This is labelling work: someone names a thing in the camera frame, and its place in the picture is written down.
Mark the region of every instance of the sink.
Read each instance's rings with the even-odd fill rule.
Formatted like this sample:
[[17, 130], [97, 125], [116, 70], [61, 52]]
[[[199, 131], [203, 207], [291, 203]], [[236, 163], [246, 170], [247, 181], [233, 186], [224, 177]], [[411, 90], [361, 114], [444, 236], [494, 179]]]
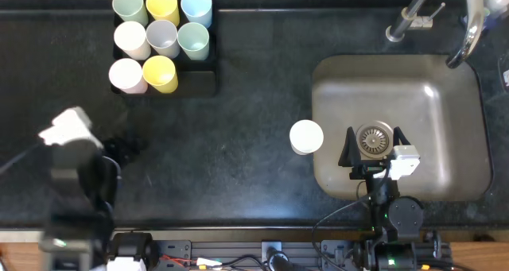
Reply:
[[[329, 195], [354, 199], [358, 180], [337, 165], [347, 128], [356, 131], [363, 159], [390, 152], [392, 130], [402, 129], [421, 155], [402, 195], [422, 200], [474, 200], [492, 171], [476, 73], [446, 56], [332, 56], [313, 72], [313, 121], [324, 131], [314, 174]], [[365, 194], [361, 185], [359, 193]]]

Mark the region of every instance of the drain strainer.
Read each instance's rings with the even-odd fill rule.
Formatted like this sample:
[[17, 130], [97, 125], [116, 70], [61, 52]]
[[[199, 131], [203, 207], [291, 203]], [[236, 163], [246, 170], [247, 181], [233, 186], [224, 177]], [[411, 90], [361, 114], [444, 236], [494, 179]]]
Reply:
[[371, 158], [386, 156], [392, 146], [392, 129], [384, 122], [373, 121], [357, 130], [357, 145], [360, 151]]

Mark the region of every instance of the wooden surface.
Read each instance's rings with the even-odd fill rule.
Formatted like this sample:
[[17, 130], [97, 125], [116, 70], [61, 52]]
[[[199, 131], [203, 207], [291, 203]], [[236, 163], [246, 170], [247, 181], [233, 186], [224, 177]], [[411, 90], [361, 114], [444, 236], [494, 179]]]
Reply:
[[[476, 271], [509, 270], [509, 243], [452, 243], [453, 258], [458, 264]], [[7, 271], [41, 270], [41, 254], [36, 243], [0, 243]]]

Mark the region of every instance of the plastic cup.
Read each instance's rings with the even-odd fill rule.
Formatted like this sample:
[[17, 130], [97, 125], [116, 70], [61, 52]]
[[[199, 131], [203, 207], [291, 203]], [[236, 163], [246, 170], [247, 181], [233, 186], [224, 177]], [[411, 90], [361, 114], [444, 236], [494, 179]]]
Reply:
[[177, 0], [146, 0], [146, 8], [156, 20], [171, 21], [175, 26], [181, 22]]
[[161, 93], [172, 93], [178, 87], [175, 64], [166, 56], [152, 56], [143, 64], [143, 78]]
[[189, 21], [205, 28], [212, 24], [212, 0], [181, 0], [181, 7]]
[[172, 59], [181, 52], [177, 42], [177, 27], [171, 21], [152, 22], [146, 28], [146, 40], [162, 56]]
[[191, 60], [204, 60], [208, 56], [207, 28], [198, 23], [187, 23], [178, 30], [178, 44]]
[[136, 21], [120, 24], [113, 36], [117, 46], [135, 60], [146, 60], [150, 56], [150, 45], [146, 41], [143, 25]]
[[143, 0], [113, 0], [112, 6], [124, 21], [136, 21], [143, 26], [149, 23]]
[[316, 152], [324, 142], [324, 132], [311, 120], [301, 120], [293, 124], [289, 131], [292, 149], [299, 155]]
[[110, 81], [118, 89], [129, 93], [145, 93], [149, 85], [143, 79], [142, 66], [132, 59], [115, 61], [110, 68]]

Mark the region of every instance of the chrome faucet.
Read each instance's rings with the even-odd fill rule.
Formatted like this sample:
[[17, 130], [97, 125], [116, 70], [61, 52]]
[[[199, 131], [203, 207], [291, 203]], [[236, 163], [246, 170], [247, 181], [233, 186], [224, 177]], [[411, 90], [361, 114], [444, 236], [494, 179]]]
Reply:
[[[391, 25], [386, 30], [386, 36], [389, 41], [398, 42], [402, 41], [405, 36], [405, 31], [411, 29], [413, 24], [418, 19], [417, 13], [421, 9], [422, 4], [425, 0], [413, 0], [410, 5], [404, 8], [399, 15], [396, 23]], [[449, 68], [457, 68], [474, 50], [477, 45], [477, 41], [480, 38], [480, 34], [483, 30], [484, 25], [484, 3], [483, 0], [467, 0], [468, 6], [468, 23], [467, 23], [467, 32], [464, 36], [463, 43], [458, 48], [456, 53], [451, 54], [451, 56], [446, 60], [446, 64]], [[433, 21], [433, 17], [436, 15], [433, 14], [432, 17], [424, 17], [424, 21], [421, 23], [431, 22]]]

